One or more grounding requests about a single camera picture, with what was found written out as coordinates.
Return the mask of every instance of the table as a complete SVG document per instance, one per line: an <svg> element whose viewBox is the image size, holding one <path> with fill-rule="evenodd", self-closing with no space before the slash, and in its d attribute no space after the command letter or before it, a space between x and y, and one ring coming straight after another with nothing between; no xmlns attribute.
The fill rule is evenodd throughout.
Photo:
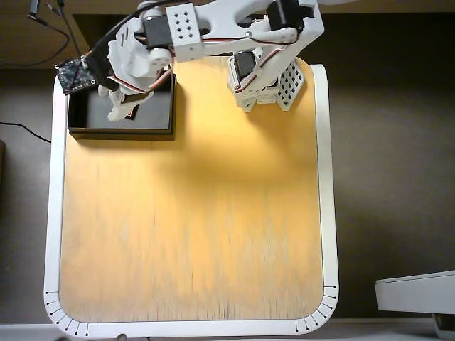
<svg viewBox="0 0 455 341"><path fill-rule="evenodd" d="M76 141L54 87L44 299L79 337L295 335L338 300L325 70L290 112L176 67L175 141Z"/></svg>

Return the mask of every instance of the white robotic arm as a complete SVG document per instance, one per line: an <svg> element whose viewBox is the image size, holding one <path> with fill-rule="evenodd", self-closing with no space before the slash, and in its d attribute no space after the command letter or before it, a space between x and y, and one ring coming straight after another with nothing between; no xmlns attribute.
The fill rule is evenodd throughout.
<svg viewBox="0 0 455 341"><path fill-rule="evenodd" d="M250 27L239 25L258 11L268 15ZM166 16L151 9L127 21L109 42L114 74L107 78L119 86L100 87L99 93L109 93L114 105L109 120L123 119L172 73L174 58L233 52L228 84L237 105L248 112L255 103L278 103L286 111L304 83L295 58L322 33L316 0L215 0L170 6Z"/></svg>

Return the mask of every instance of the red and white wire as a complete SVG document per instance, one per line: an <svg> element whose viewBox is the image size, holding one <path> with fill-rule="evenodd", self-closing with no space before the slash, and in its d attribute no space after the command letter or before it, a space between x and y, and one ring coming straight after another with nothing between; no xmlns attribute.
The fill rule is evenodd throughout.
<svg viewBox="0 0 455 341"><path fill-rule="evenodd" d="M127 89L133 90L135 92L138 92L140 94L148 94L150 91L145 91L143 89L139 89L138 87L135 87L134 85L129 84L128 82L125 82L124 80L121 80L120 78L117 78L116 76L108 76L108 80L113 80L114 82L123 85Z"/></svg>
<svg viewBox="0 0 455 341"><path fill-rule="evenodd" d="M242 40L242 39L250 39L253 40L256 43L259 43L261 45L293 45L295 44L299 37L297 36L297 39L290 42L290 43L282 43L279 41L265 41L265 40L259 40L253 37L241 37L241 38L205 38L202 39L204 43L228 43L230 41L236 41L236 40Z"/></svg>
<svg viewBox="0 0 455 341"><path fill-rule="evenodd" d="M154 91L157 87L164 83L164 81L172 75L173 68L170 67L162 74L152 85L149 86L150 91Z"/></svg>
<svg viewBox="0 0 455 341"><path fill-rule="evenodd" d="M276 55L278 52L280 51L283 51L284 49L283 48L275 48L271 53L269 53L268 55L266 55L263 60L261 61L261 63L259 64L259 67L262 68L264 67L264 65L274 56ZM253 80L256 79L256 75L253 75L251 76L251 78L247 81L247 83L241 87L239 86L237 89L235 89L235 93L236 94L239 94L241 93L242 91L244 91L247 87L250 86L250 84L253 82Z"/></svg>

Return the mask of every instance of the black tray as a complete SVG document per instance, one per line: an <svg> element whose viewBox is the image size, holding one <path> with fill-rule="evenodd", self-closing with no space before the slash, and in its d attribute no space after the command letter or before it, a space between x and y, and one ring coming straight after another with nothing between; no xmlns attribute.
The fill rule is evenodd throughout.
<svg viewBox="0 0 455 341"><path fill-rule="evenodd" d="M112 103L99 97L97 88L70 95L68 130L76 139L94 140L174 140L174 88L170 78L145 103L139 105L134 120L107 120Z"/></svg>

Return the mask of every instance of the perforated plate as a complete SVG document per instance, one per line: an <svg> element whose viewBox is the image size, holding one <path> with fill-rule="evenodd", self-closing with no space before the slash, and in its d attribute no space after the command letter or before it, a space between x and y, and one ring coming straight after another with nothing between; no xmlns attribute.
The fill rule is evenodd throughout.
<svg viewBox="0 0 455 341"><path fill-rule="evenodd" d="M179 62L203 57L203 45L193 4L166 7L171 37Z"/></svg>
<svg viewBox="0 0 455 341"><path fill-rule="evenodd" d="M303 72L299 69L296 62L293 61L279 79L277 103L283 111L287 112L291 108L304 81Z"/></svg>

